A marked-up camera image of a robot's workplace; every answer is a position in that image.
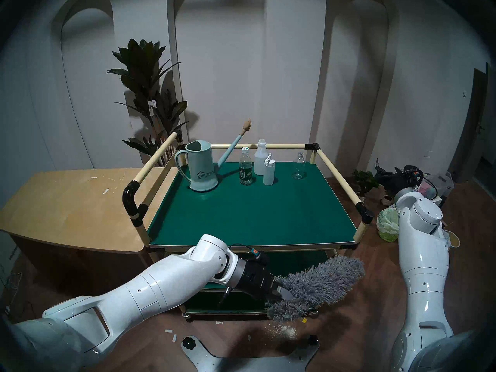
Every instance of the clear glass jar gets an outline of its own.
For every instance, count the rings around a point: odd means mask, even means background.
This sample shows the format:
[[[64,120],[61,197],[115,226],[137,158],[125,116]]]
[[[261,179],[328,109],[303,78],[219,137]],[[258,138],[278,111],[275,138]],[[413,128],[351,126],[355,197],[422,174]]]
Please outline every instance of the clear glass jar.
[[[305,159],[303,158],[303,152],[298,152],[298,157],[293,161],[293,174],[294,179],[302,179],[305,176]]]

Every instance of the bottle label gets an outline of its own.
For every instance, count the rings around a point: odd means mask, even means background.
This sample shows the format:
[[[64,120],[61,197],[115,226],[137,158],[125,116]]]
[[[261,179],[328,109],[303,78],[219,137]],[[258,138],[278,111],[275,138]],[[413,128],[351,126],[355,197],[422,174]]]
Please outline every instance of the bottle label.
[[[251,180],[251,168],[240,168],[239,169],[239,179],[243,181]]]

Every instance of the watering can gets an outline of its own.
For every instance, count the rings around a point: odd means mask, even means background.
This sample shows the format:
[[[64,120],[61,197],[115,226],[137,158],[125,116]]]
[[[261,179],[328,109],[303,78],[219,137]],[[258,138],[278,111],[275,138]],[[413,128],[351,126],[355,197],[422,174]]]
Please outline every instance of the watering can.
[[[174,155],[177,169],[179,173],[189,181],[189,187],[198,192],[206,192],[213,189],[219,183],[217,180],[217,171],[224,164],[225,160],[229,157],[236,144],[241,140],[244,133],[250,130],[251,120],[248,119],[243,124],[243,131],[236,137],[231,146],[222,155],[217,162],[217,167],[214,167],[214,160],[212,158],[212,145],[210,142],[203,140],[196,140],[186,145],[185,150],[179,150]],[[188,157],[189,174],[191,177],[186,176],[181,169],[179,163],[179,156],[182,154]]]

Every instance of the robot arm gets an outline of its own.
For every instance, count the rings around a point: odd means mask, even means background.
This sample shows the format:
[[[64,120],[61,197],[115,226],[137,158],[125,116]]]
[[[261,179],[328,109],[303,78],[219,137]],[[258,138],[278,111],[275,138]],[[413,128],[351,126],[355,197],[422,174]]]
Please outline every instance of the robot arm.
[[[399,260],[407,289],[405,324],[393,345],[392,371],[407,371],[422,349],[453,331],[444,314],[444,283],[448,274],[448,245],[443,213],[416,189],[424,175],[407,165],[387,173],[376,164],[375,178],[394,196],[399,213]]]
[[[291,299],[264,265],[245,261],[223,241],[203,235],[186,253],[169,255],[104,295],[67,300],[47,309],[41,319],[16,324],[14,335],[52,370],[78,370],[105,357],[129,329],[184,303],[208,281],[258,299]]]

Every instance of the cart wheel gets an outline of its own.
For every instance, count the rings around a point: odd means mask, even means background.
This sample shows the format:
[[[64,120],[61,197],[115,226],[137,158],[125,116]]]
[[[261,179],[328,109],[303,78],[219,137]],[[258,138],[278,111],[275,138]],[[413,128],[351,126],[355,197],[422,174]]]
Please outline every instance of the cart wheel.
[[[310,308],[308,310],[308,317],[311,317],[312,319],[316,319],[319,317],[319,309],[318,308]]]
[[[187,322],[192,322],[193,318],[191,317],[190,314],[183,313],[183,317],[186,319]]]

